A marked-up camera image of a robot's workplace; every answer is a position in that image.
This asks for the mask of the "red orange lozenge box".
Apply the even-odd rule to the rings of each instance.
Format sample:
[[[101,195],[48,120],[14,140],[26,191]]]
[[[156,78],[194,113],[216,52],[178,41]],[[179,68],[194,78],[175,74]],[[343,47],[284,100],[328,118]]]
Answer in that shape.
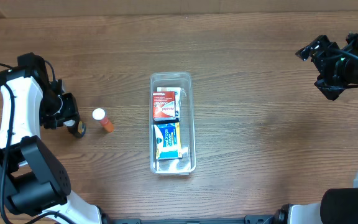
[[[152,116],[155,121],[176,119],[174,91],[156,91],[152,93]]]

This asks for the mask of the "white blue Hansaplast box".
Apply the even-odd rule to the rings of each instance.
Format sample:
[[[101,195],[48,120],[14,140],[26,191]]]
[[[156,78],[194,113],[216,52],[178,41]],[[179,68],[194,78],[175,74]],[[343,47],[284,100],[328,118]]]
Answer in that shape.
[[[180,120],[181,110],[181,88],[180,87],[158,87],[157,91],[174,91],[175,92],[175,103],[176,103],[176,120]]]

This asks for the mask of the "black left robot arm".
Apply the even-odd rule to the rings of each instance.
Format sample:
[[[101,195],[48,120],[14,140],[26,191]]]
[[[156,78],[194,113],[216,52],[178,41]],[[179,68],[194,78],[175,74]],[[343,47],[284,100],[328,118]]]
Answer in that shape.
[[[65,126],[77,138],[85,135],[75,97],[62,80],[49,76],[51,64],[27,53],[17,66],[0,72],[3,97],[0,128],[0,213],[26,214],[32,223],[49,218],[57,223],[110,223],[96,205],[71,188],[64,166],[40,138],[40,128]]]

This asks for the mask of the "orange tube white cap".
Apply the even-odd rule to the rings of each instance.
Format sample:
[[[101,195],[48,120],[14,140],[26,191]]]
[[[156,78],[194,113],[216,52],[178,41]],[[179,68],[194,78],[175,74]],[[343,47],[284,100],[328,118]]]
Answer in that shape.
[[[105,110],[102,108],[96,108],[92,113],[93,118],[96,121],[99,121],[101,126],[109,133],[112,133],[114,131],[114,125],[110,121],[110,119],[107,117],[107,114]]]

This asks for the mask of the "brown bottle white cap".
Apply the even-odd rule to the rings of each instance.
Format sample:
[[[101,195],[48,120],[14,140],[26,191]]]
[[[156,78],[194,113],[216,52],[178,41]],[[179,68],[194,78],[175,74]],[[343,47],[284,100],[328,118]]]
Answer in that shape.
[[[67,127],[68,132],[76,138],[82,138],[86,133],[86,125],[80,120],[65,121],[64,125]]]

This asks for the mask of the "blue yellow VapoDrops box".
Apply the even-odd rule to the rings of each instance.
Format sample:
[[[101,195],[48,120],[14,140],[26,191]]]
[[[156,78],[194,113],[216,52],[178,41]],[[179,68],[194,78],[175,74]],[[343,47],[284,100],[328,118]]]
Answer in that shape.
[[[181,137],[179,123],[155,124],[156,159],[181,159]]]

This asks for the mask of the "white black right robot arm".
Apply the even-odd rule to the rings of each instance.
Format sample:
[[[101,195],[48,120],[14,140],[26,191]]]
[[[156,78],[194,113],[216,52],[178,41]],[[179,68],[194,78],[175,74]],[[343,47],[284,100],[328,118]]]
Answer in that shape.
[[[347,35],[344,47],[319,35],[296,56],[314,64],[319,72],[314,85],[327,99],[334,101],[344,91],[358,89],[358,32]],[[269,217],[268,223],[358,224],[358,167],[350,187],[329,189],[320,202],[286,204]]]

